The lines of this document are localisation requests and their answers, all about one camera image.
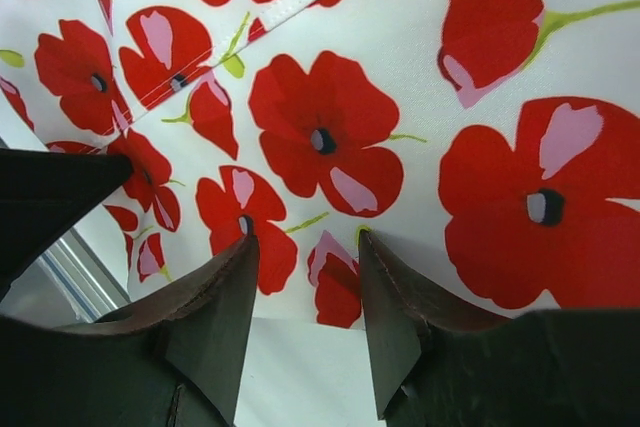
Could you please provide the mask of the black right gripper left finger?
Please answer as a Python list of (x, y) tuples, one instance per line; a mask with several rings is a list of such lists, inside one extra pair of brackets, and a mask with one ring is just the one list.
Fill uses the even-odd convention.
[(230, 426), (256, 297), (248, 234), (93, 323), (1, 320), (5, 426)]

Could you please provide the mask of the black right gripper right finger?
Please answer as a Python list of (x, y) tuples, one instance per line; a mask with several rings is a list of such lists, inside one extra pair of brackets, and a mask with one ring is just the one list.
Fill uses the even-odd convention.
[(359, 234), (379, 419), (389, 426), (635, 426), (639, 313), (507, 318), (452, 294)]

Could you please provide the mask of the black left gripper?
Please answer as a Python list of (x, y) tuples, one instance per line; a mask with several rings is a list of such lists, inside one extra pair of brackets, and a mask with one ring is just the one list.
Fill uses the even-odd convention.
[(128, 157), (1, 150), (1, 285), (9, 287), (44, 251), (132, 175)]

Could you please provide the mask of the white red floral skirt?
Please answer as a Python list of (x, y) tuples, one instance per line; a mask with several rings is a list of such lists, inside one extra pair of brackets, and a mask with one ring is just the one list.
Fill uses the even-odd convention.
[(131, 299), (248, 231), (256, 312), (361, 324), (358, 235), (506, 315), (639, 304), (639, 0), (1, 0), (1, 132), (123, 154)]

